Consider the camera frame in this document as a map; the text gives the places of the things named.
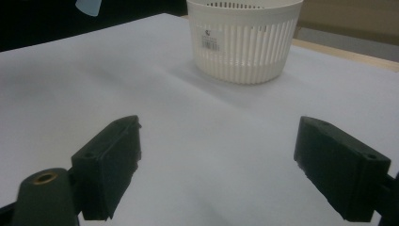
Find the basket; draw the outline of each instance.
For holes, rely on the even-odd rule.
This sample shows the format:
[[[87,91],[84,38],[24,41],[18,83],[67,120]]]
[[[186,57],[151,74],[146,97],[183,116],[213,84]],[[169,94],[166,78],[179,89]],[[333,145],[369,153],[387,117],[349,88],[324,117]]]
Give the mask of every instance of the basket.
[[[194,60],[239,84],[281,74],[303,0],[187,0]]]

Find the dark background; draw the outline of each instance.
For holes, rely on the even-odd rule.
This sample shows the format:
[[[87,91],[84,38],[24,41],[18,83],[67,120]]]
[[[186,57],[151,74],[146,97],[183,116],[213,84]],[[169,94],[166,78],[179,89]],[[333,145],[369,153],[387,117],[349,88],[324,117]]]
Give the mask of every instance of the dark background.
[[[159,13],[187,14],[185,0],[103,0],[97,17],[76,0],[0,0],[0,52],[60,40]]]

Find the white table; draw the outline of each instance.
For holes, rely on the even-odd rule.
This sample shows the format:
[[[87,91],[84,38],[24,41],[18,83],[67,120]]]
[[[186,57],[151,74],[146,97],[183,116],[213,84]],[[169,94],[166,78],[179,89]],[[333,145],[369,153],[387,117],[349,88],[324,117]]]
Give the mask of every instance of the white table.
[[[162,14],[0,54],[0,206],[19,183],[137,114],[143,158],[114,219],[82,225],[355,225],[293,159],[299,118],[329,121],[399,171],[399,74],[292,46],[283,73],[239,86],[194,64]],[[379,216],[375,214],[373,224]]]

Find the black mount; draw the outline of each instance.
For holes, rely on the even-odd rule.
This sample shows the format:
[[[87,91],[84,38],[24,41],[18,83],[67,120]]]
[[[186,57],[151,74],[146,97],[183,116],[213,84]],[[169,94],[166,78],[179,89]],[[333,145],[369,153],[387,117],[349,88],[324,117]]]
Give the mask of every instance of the black mount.
[[[0,209],[0,226],[77,226],[107,220],[141,159],[137,116],[113,121],[72,157],[72,168],[47,169],[22,181],[15,203]]]
[[[302,117],[294,160],[331,206],[348,221],[399,225],[399,173],[388,175],[391,160],[334,125]]]

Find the barcode sticker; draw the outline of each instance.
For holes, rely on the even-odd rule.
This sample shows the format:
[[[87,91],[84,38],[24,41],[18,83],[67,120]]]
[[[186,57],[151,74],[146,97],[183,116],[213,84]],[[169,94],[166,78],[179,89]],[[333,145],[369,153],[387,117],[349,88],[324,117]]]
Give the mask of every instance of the barcode sticker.
[[[223,51],[223,32],[197,26],[200,47],[216,52]]]

